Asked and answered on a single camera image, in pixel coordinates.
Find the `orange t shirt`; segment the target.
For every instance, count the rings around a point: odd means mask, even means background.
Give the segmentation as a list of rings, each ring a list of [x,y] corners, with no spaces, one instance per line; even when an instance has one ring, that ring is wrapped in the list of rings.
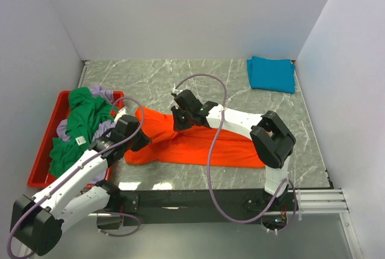
[[[215,129],[194,126],[182,132],[173,130],[173,117],[149,108],[135,111],[144,119],[141,130],[151,143],[137,152],[127,151],[125,161],[131,165],[144,165],[159,161],[187,165],[206,165]],[[251,139],[222,130],[211,157],[212,166],[232,168],[263,168]]]

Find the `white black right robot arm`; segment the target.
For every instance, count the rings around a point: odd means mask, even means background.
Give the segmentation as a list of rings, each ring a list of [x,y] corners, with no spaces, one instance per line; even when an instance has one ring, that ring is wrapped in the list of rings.
[[[202,103],[190,90],[173,93],[172,96],[177,104],[171,109],[175,131],[193,126],[215,131],[206,159],[209,192],[215,206],[218,203],[211,183],[215,145],[222,131],[230,131],[251,141],[256,155],[264,165],[263,195],[266,209],[282,210],[291,185],[288,179],[288,162],[296,139],[279,115],[274,111],[262,115],[241,112],[212,101]]]

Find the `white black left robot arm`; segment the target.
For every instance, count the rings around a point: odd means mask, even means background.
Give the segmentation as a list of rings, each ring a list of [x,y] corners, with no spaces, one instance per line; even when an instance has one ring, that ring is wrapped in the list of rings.
[[[33,254],[47,254],[61,236],[84,217],[98,210],[113,212],[120,205],[119,189],[106,180],[79,192],[102,171],[120,160],[128,150],[145,147],[149,138],[141,127],[144,121],[131,115],[119,118],[115,127],[95,139],[80,159],[48,187],[29,198],[14,202],[7,253],[15,258],[11,242],[17,239]]]

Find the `lavender t shirt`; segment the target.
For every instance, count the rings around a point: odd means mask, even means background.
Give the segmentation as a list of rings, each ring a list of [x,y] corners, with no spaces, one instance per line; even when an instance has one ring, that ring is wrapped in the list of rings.
[[[113,90],[106,90],[98,84],[92,86],[90,88],[90,92],[94,98],[100,96],[109,104],[112,104],[115,101],[113,96]],[[98,129],[94,133],[92,140],[102,136],[102,134],[105,131],[107,131],[109,128],[112,128],[114,126],[115,126],[115,122],[111,120],[103,120],[101,123],[99,123]],[[65,143],[69,142],[71,139],[71,136],[67,135],[66,129],[67,129],[67,119],[64,119],[59,123],[56,129],[56,132],[57,132],[58,138]],[[105,176],[106,176],[106,170],[104,170],[104,172],[100,173],[98,176],[93,178],[90,184],[95,184],[96,182],[103,180]]]

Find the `green t shirt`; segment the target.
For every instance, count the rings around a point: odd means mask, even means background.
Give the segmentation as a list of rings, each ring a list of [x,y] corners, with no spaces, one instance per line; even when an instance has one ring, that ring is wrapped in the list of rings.
[[[67,143],[58,136],[52,140],[53,149],[49,153],[49,173],[52,176],[58,178],[63,175],[83,155],[93,141],[99,123],[103,120],[114,121],[110,114],[113,110],[111,105],[100,96],[94,98],[87,87],[70,92],[66,133],[71,139]]]

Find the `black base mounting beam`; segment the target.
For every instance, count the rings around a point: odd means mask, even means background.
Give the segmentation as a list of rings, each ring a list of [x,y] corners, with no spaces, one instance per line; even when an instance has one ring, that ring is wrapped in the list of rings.
[[[270,199],[260,189],[219,189],[214,195],[222,210],[240,221],[258,215]],[[121,196],[124,211],[143,224],[227,222],[208,190],[124,190]]]

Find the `folded blue t shirt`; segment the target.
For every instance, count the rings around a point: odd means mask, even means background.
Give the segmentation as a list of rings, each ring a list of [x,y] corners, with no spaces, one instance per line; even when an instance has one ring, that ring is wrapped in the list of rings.
[[[247,74],[252,89],[295,93],[295,65],[289,59],[253,56],[247,60]]]

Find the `red plastic bin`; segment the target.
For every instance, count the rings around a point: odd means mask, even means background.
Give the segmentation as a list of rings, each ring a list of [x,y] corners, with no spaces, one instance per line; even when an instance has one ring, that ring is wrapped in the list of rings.
[[[46,187],[53,183],[56,177],[49,173],[51,158],[49,153],[53,149],[52,140],[57,136],[56,129],[59,123],[66,119],[69,115],[69,94],[71,91],[63,91],[59,94],[54,110],[51,115],[51,119],[47,126],[42,144],[38,151],[38,155],[35,159],[32,171],[29,175],[28,186],[30,187]],[[121,91],[113,91],[115,101],[124,96]],[[111,116],[117,113],[119,109],[123,107],[123,102],[118,102],[115,106],[112,106],[113,110],[110,112]]]

